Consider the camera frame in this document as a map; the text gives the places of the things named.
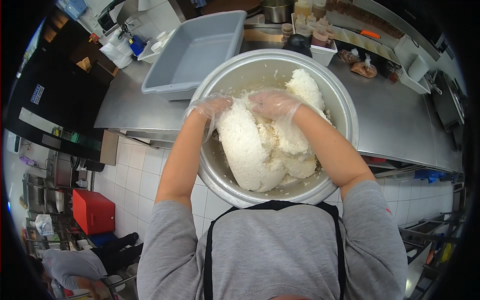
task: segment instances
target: knife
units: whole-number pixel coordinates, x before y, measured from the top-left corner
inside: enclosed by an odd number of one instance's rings
[[[364,35],[364,36],[371,36],[373,38],[380,38],[380,36],[378,34],[376,34],[375,32],[368,31],[368,30],[363,30],[363,29],[360,30],[360,29],[355,29],[355,28],[350,28],[350,27],[344,27],[344,28],[348,29],[350,31],[359,33],[359,34]]]

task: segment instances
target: large metal pot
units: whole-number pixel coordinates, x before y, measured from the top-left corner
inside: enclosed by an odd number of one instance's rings
[[[293,0],[260,0],[260,7],[266,22],[291,23],[293,13]]]
[[[347,90],[326,67],[297,52],[261,49],[237,55],[218,66],[203,80],[192,101],[214,92],[230,91],[232,96],[238,96],[243,88],[285,88],[285,83],[291,79],[292,71],[300,68],[305,69],[317,82],[325,106],[330,110],[332,123],[357,149],[357,112]],[[282,188],[282,192],[279,189],[266,193],[244,190],[237,185],[221,154],[219,142],[214,139],[208,140],[202,146],[198,174],[218,197],[240,208],[269,200],[317,204],[337,189],[327,174],[321,172],[320,175],[314,174],[299,184]]]

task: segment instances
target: black apron strap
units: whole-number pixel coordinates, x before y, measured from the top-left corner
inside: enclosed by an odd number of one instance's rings
[[[338,283],[340,284],[340,300],[342,300],[345,295],[347,271],[345,269],[345,254],[343,252],[342,234],[340,232],[340,224],[338,222],[338,208],[325,202],[320,202],[316,206],[328,212],[333,217],[333,221],[335,223],[336,247],[338,251]]]
[[[245,209],[273,209],[280,210],[289,206],[299,205],[303,203],[293,203],[288,201],[271,200],[265,203],[260,203],[254,206],[247,207]],[[347,279],[347,273],[345,271],[345,259],[343,253],[343,241],[340,233],[340,225],[338,223],[338,209],[336,206],[329,205],[324,202],[320,202],[317,207],[328,212],[334,219],[336,243],[338,248],[338,281],[340,284],[340,300],[343,299],[345,293],[345,283]],[[212,281],[212,233],[215,222],[222,216],[238,210],[236,207],[232,207],[228,211],[224,212],[221,216],[210,223],[207,233],[207,245],[205,249],[205,261],[204,261],[204,298],[205,300],[213,300],[213,281]]]

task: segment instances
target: black pants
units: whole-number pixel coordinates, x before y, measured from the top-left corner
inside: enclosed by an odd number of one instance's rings
[[[112,275],[118,270],[131,265],[142,253],[143,243],[120,251],[125,246],[134,243],[135,236],[128,234],[121,239],[110,241],[100,248],[92,248],[91,250],[100,258],[108,275]]]

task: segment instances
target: gloved hand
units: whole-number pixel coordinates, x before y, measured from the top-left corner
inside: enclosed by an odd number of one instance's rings
[[[233,104],[230,96],[221,93],[213,93],[207,97],[195,100],[186,109],[183,114],[183,121],[190,115],[192,110],[198,111],[201,115],[207,117],[204,131],[203,143],[205,143],[215,128],[215,121]]]
[[[281,89],[265,89],[249,96],[254,104],[252,111],[272,120],[292,120],[302,100],[297,95]]]

